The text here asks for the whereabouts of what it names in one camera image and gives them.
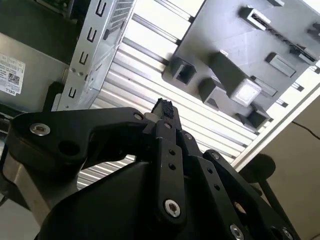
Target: slotted metal frame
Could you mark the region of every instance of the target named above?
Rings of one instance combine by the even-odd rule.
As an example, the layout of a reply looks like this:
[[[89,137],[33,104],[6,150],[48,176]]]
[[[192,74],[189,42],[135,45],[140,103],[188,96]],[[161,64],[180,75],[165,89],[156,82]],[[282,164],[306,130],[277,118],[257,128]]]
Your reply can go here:
[[[121,26],[105,38],[117,5],[130,3]],[[58,111],[87,109],[99,94],[136,0],[92,0],[70,63]]]

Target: qr code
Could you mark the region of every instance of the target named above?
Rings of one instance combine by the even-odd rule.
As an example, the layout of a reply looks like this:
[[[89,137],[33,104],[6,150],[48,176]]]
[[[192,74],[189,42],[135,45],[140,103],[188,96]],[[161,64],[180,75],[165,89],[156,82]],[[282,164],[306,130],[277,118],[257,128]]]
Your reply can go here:
[[[13,83],[14,85],[19,86],[20,77],[9,72],[9,79],[8,80],[10,83]]]

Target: silver bolt head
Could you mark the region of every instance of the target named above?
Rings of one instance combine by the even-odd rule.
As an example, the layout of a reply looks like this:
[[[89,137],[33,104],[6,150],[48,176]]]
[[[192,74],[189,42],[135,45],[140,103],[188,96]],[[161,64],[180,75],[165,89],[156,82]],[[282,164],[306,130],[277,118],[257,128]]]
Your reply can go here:
[[[186,136],[189,140],[192,139],[192,136],[191,136],[189,133],[186,133],[185,136]]]
[[[50,127],[43,123],[34,123],[30,126],[30,131],[38,136],[45,136],[50,133]]]
[[[213,158],[215,160],[218,160],[220,158],[219,155],[216,152],[212,152],[211,155],[213,156]]]
[[[230,231],[236,240],[244,240],[245,239],[244,234],[242,233],[242,231],[240,230],[240,228],[237,225],[235,225],[235,224],[230,225]]]
[[[287,236],[288,239],[294,240],[294,237],[291,235],[291,233],[285,227],[282,228],[282,231],[284,232],[284,234]]]
[[[135,117],[136,119],[138,119],[138,120],[142,120],[142,116],[140,116],[140,114],[138,114],[138,113],[135,113],[135,114],[134,114],[134,117]]]
[[[178,218],[180,216],[181,212],[178,203],[171,199],[164,202],[164,209],[171,217]]]
[[[167,122],[164,123],[164,125],[168,128],[168,129],[171,129],[171,125]]]

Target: black cable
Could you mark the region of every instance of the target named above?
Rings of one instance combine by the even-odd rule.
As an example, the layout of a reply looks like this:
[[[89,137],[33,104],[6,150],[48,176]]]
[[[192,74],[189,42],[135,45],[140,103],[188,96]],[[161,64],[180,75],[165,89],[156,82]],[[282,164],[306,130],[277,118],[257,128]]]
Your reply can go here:
[[[295,124],[295,125],[297,125],[297,126],[299,126],[299,127],[301,127],[301,128],[303,128],[303,129],[305,129],[305,130],[307,130],[312,136],[314,136],[316,139],[320,140],[320,136],[317,136],[313,131],[311,131],[311,130],[310,130],[309,128],[307,128],[306,126],[303,126],[303,125],[301,125],[301,124],[299,124],[299,123],[297,123],[297,122],[295,122],[295,121],[293,121],[292,123]]]
[[[318,233],[317,235],[313,236],[310,240],[314,240],[315,238],[319,237],[320,233]]]
[[[8,200],[8,198],[6,196],[3,196],[3,198],[0,201],[0,207],[5,204],[5,202]]]

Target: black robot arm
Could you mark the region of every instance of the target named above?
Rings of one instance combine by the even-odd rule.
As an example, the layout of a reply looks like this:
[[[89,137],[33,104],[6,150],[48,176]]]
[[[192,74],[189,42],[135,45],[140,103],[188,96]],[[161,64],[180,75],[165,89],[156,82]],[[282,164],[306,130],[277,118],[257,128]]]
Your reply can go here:
[[[128,154],[134,163],[77,190],[81,169]],[[0,173],[1,190],[40,224],[38,240],[300,239],[217,151],[200,152],[162,99],[145,115],[128,107],[19,115]]]

